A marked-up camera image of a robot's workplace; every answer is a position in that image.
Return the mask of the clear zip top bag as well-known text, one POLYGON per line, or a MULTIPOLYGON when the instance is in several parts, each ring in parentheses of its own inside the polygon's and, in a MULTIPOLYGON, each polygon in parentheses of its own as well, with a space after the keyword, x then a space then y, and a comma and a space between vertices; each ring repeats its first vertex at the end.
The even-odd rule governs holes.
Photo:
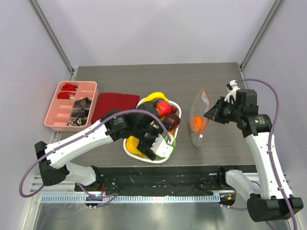
POLYGON ((203 145, 203 136, 209 123, 204 114, 211 109, 211 100, 207 89, 202 85, 198 91, 189 113, 191 141, 197 148, 203 145))

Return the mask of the green white cabbage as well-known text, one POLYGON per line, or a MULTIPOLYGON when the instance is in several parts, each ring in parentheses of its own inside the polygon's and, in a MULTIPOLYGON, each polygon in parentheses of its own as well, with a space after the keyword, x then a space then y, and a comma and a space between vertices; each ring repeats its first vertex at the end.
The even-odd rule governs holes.
POLYGON ((161 158, 169 158, 176 150, 176 139, 173 135, 159 135, 156 154, 161 158))

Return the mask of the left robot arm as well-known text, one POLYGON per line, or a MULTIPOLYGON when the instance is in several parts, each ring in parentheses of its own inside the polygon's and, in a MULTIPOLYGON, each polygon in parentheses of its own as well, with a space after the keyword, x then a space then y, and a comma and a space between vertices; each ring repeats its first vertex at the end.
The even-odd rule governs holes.
POLYGON ((146 102, 140 108, 112 111, 93 125, 61 141, 46 144, 38 142, 36 163, 44 186, 73 182, 97 191, 104 182, 95 166, 72 163, 76 157, 102 145, 120 139, 135 137, 137 147, 150 160, 169 157, 173 152, 174 138, 159 118, 157 110, 146 102))

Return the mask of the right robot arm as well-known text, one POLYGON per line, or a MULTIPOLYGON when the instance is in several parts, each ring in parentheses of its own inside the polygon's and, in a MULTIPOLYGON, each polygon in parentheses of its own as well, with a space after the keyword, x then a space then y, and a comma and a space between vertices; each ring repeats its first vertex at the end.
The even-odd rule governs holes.
POLYGON ((259 178, 256 185, 241 170, 229 170, 218 175, 216 182, 222 189, 234 188, 246 200, 254 222, 286 220, 304 204, 286 182, 271 135, 272 122, 268 115, 258 113, 257 98, 254 90, 233 90, 204 114, 217 123, 236 123, 251 149, 259 178))

